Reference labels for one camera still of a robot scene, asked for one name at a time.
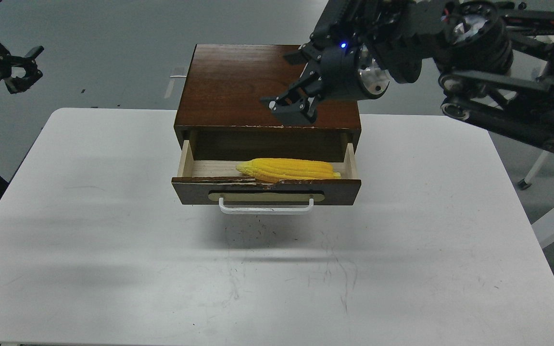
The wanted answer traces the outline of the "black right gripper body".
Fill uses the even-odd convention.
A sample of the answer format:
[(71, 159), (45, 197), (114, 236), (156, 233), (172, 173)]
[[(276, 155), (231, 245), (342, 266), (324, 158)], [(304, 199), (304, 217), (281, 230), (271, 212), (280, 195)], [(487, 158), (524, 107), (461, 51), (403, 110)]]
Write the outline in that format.
[(317, 100), (376, 100), (390, 78), (364, 44), (341, 42), (321, 51), (306, 46), (303, 90)]

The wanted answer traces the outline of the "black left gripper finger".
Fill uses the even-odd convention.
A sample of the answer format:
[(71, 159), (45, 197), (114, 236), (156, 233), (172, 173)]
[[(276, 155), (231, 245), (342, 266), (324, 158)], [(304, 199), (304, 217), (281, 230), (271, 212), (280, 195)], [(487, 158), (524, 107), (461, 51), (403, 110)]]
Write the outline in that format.
[(43, 77), (42, 71), (29, 67), (22, 68), (24, 76), (9, 76), (4, 78), (4, 84), (10, 94), (23, 93), (29, 90)]
[(22, 57), (7, 54), (6, 64), (12, 67), (37, 68), (36, 59), (42, 52), (44, 52), (44, 46), (35, 46)]

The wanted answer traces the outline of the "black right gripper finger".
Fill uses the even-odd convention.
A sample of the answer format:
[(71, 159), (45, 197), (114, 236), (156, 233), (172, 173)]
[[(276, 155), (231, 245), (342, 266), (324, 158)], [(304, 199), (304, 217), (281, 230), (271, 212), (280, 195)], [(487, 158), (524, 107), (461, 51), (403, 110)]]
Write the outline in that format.
[(317, 105), (323, 100), (322, 76), (319, 72), (303, 72), (288, 89), (277, 95), (261, 97), (260, 103), (274, 115), (316, 116)]
[(282, 94), (277, 96), (277, 120), (287, 126), (314, 124), (317, 120), (317, 105), (320, 99), (305, 94)]

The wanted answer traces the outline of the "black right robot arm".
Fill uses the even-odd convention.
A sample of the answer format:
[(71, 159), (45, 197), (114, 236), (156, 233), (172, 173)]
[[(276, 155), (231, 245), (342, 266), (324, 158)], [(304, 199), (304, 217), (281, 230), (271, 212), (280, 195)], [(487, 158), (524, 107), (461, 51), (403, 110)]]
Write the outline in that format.
[(304, 64), (283, 93), (260, 101), (284, 125), (313, 124), (325, 100), (376, 100), (414, 83), (433, 59), (441, 111), (554, 154), (554, 12), (513, 2), (330, 0), (309, 42), (284, 54)]

